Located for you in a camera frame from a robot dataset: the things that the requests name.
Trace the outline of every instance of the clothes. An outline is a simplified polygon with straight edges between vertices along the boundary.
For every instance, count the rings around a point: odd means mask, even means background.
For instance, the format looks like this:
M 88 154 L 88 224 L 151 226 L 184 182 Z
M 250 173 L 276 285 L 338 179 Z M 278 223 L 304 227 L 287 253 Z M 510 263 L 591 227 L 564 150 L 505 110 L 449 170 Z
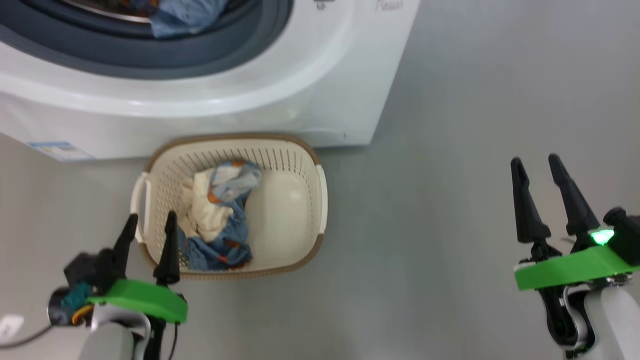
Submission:
M 178 231 L 178 245 L 189 260 L 190 269 L 228 270 L 242 267 L 253 258 L 251 248 L 245 243 L 248 235 L 244 222 L 245 201 L 246 197 L 241 197 L 226 204 L 233 209 L 233 215 L 228 218 L 227 226 L 213 242 L 206 243 L 199 236 L 187 237 L 182 229 Z
M 191 211 L 187 212 L 187 218 L 191 223 L 195 222 L 196 232 L 206 243 L 212 242 L 227 225 L 227 219 L 234 210 L 228 206 L 212 204 L 207 200 L 209 180 L 214 169 L 199 172 L 193 176 L 191 189 Z M 183 192 L 183 201 L 188 200 L 189 192 Z
M 253 163 L 226 162 L 182 183 L 178 244 L 192 270 L 228 270 L 252 259 L 244 205 L 261 179 Z M 213 195 L 220 189 L 221 202 Z
M 213 25 L 229 0 L 121 0 L 129 8 L 151 14 L 156 38 L 197 34 Z
M 225 162 L 211 174 L 209 202 L 230 202 L 258 187 L 262 174 L 256 164 L 244 161 Z

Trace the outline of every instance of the green led light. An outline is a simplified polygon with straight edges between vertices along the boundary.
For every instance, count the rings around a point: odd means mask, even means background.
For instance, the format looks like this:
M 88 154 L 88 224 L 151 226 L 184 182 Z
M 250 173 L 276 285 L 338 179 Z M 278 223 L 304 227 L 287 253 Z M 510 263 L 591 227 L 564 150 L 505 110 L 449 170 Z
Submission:
M 591 234 L 591 237 L 598 245 L 605 245 L 613 237 L 613 234 L 613 230 L 604 229 Z

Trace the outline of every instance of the robotic arm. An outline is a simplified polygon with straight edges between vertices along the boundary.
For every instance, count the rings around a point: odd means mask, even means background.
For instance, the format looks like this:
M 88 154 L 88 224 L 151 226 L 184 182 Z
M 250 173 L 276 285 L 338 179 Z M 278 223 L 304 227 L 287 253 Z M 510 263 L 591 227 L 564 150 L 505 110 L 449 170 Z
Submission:
M 640 269 L 640 217 L 621 208 L 600 223 L 564 168 L 549 156 L 554 182 L 560 187 L 568 223 L 576 241 L 563 256 L 547 244 L 549 228 L 541 221 L 529 178 L 519 158 L 511 161 L 518 241 L 531 243 L 531 257 L 516 266 L 520 290 L 536 290 L 547 312 L 547 328 L 564 350 L 565 359 L 631 360 L 640 354 L 640 307 L 624 290 Z
M 180 281 L 177 216 L 173 211 L 167 216 L 164 249 L 154 270 L 155 285 L 125 276 L 137 225 L 138 216 L 133 214 L 113 249 L 77 255 L 64 269 L 68 286 L 57 289 L 49 300 L 51 326 L 25 341 L 0 345 L 0 349 L 24 345 L 52 327 L 85 324 L 91 334 L 80 360 L 159 360 L 164 328 L 174 323 L 171 358 L 177 326 L 187 320 L 188 313 L 184 297 L 168 288 Z

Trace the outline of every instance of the label sticker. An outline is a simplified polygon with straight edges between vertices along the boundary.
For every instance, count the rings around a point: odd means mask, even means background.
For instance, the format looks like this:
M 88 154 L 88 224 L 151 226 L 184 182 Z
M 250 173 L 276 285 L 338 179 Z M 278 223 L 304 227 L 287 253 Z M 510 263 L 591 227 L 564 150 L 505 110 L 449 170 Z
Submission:
M 7 314 L 0 320 L 0 343 L 4 343 L 14 337 L 24 324 L 24 317 Z
M 62 162 L 94 159 L 93 156 L 68 142 L 30 142 L 28 144 L 32 148 Z

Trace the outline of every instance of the basket handle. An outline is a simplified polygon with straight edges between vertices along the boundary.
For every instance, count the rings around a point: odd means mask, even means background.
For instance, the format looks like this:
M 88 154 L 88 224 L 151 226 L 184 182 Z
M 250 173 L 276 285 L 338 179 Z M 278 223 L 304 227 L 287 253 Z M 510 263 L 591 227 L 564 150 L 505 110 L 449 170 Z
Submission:
M 149 174 L 147 172 L 143 172 L 136 180 L 136 184 L 133 186 L 133 192 L 131 193 L 131 213 L 132 214 L 140 214 L 140 197 L 142 196 L 142 188 L 146 188 L 145 192 L 145 214 L 143 221 L 143 229 L 140 229 L 140 221 L 138 221 L 138 225 L 136 226 L 136 240 L 138 243 L 145 242 L 144 237 L 149 232 L 149 216 L 150 211 L 149 207 L 151 206 L 151 180 L 149 179 Z
M 329 207 L 329 196 L 326 191 L 326 176 L 324 176 L 324 169 L 321 165 L 316 165 L 318 170 L 318 176 L 320 177 L 320 196 L 322 198 L 322 216 L 320 217 L 320 233 L 324 234 L 326 229 L 326 217 Z

